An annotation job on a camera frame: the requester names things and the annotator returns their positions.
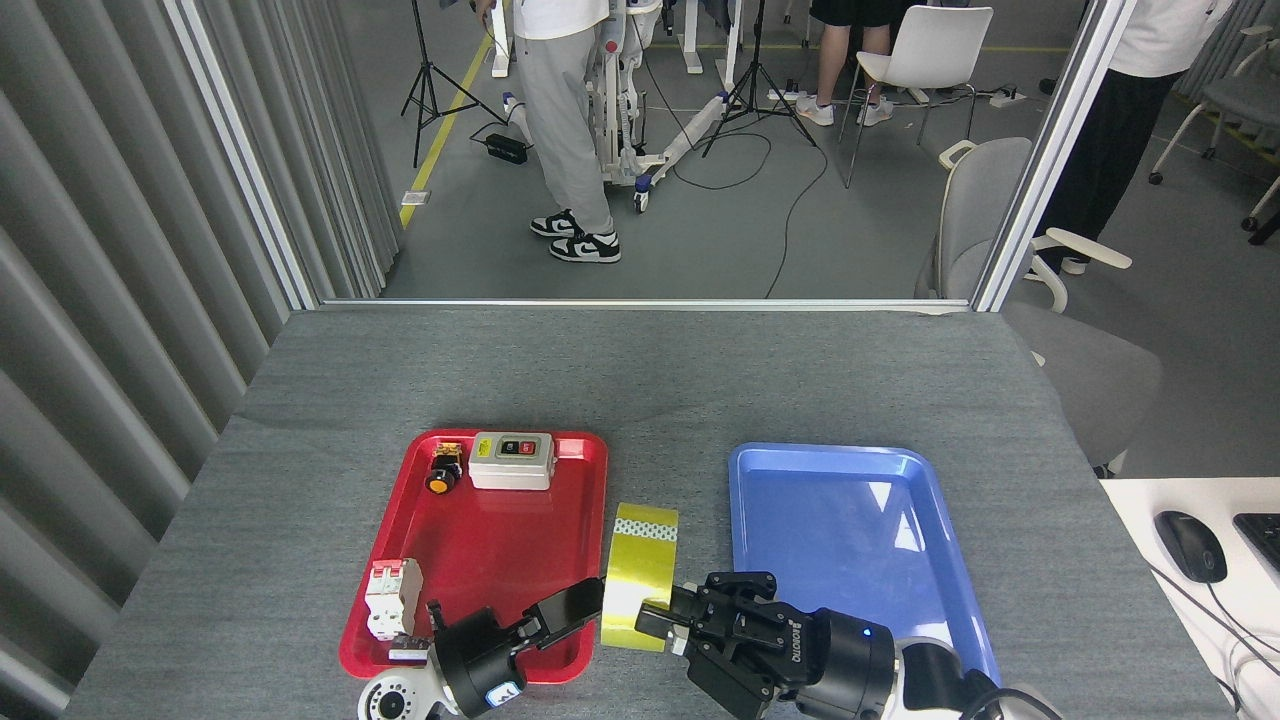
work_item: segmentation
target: black and white sneaker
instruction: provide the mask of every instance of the black and white sneaker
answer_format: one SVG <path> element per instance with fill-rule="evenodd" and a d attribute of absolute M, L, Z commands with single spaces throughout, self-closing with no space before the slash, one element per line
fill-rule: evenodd
<path fill-rule="evenodd" d="M 529 229 L 543 237 L 573 237 L 582 232 L 572 210 L 561 210 L 549 218 L 534 218 L 529 222 Z"/>
<path fill-rule="evenodd" d="M 622 259 L 622 246 L 618 233 L 596 234 L 580 232 L 573 237 L 552 241 L 550 254 L 566 263 L 617 263 Z"/>

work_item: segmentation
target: curtain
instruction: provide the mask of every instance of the curtain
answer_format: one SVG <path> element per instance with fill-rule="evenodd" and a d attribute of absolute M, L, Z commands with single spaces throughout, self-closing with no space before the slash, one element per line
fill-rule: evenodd
<path fill-rule="evenodd" d="M 67 705 L 289 313 L 384 284 L 335 13 L 0 1 L 0 716 Z"/>

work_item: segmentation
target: white circuit breaker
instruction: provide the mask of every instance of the white circuit breaker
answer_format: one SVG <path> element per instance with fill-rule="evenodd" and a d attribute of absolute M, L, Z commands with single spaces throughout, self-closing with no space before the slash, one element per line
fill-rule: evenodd
<path fill-rule="evenodd" d="M 365 589 L 369 632 L 380 641 L 413 634 L 413 614 L 422 591 L 422 570 L 412 557 L 374 560 Z"/>

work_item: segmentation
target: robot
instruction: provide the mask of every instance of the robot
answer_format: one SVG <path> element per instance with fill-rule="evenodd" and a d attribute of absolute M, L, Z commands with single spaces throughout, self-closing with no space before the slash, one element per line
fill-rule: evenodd
<path fill-rule="evenodd" d="M 641 605 L 635 628 L 668 638 L 671 652 L 689 660 L 689 679 L 737 720 L 759 720 L 774 702 L 818 720 L 1061 720 L 1036 694 L 961 671 L 945 643 L 895 641 L 883 625 L 826 607 L 801 612 L 776 592 L 771 573 L 712 573 L 701 585 L 673 587 L 669 607 Z M 581 629 L 603 598 L 603 580 L 590 578 L 509 628 L 485 609 L 438 629 L 426 662 L 370 680 L 356 716 L 476 717 L 524 691 L 517 653 Z"/>
<path fill-rule="evenodd" d="M 617 186 L 635 187 L 637 213 L 649 208 L 649 191 L 707 133 L 726 110 L 727 92 L 718 92 L 658 155 L 645 155 L 644 99 L 635 87 L 635 70 L 653 41 L 662 17 L 663 0 L 609 0 L 609 17 L 602 22 L 599 59 L 588 81 L 591 100 L 591 131 L 602 178 Z M 512 94 L 503 95 L 508 122 L 530 138 L 520 106 Z"/>

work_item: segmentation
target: gray tablecloth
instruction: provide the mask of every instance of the gray tablecloth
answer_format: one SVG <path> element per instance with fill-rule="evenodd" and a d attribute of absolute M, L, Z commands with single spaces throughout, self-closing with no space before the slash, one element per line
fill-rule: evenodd
<path fill-rule="evenodd" d="M 737 445 L 914 450 L 1006 683 L 1078 719 L 1230 716 L 998 315 L 383 307 L 289 320 L 67 717 L 353 717 L 338 638 L 404 447 L 439 427 L 600 436 L 609 521 L 681 511 L 677 580 L 731 566 Z M 685 666 L 598 646 L 488 716 L 727 719 Z"/>

